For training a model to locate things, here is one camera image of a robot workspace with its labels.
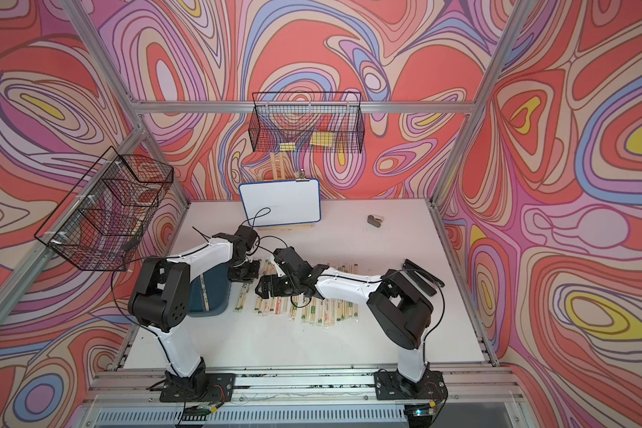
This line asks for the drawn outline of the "teal plastic storage box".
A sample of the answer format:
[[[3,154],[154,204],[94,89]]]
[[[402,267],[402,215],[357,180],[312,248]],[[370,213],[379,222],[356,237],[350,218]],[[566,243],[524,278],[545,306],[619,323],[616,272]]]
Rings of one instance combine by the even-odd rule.
[[[201,283],[206,285],[210,310],[203,311]],[[222,263],[204,272],[191,282],[189,311],[190,317],[216,317],[228,307],[231,282],[228,279],[228,265]]]

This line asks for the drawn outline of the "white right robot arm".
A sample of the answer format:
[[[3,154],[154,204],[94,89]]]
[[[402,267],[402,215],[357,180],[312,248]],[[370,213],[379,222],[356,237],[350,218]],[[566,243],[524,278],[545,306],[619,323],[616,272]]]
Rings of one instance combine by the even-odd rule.
[[[270,261],[275,272],[263,276],[255,294],[267,300],[303,296],[309,300],[347,301],[366,306],[385,335],[399,347],[398,379],[415,385],[426,376],[424,341],[433,305],[401,270],[381,276],[342,272],[325,264],[310,265],[292,247],[277,249]]]

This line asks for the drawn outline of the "panda print chopsticks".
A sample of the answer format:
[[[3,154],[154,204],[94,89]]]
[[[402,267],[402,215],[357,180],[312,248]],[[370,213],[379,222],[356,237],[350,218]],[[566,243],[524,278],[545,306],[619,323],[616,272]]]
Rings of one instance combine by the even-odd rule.
[[[351,268],[351,273],[352,274],[358,274],[358,263],[353,264]],[[355,321],[358,321],[358,312],[360,311],[360,308],[358,307],[358,303],[352,303],[352,318]]]

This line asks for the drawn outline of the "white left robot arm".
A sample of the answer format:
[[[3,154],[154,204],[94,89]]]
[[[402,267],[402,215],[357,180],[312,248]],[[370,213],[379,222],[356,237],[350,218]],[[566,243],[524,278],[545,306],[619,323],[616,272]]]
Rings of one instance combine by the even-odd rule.
[[[241,225],[232,235],[218,233],[184,253],[143,262],[128,312],[157,338],[170,380],[193,380],[205,372],[185,320],[221,314],[231,284],[258,275],[260,263],[248,259],[257,238],[253,228]]]

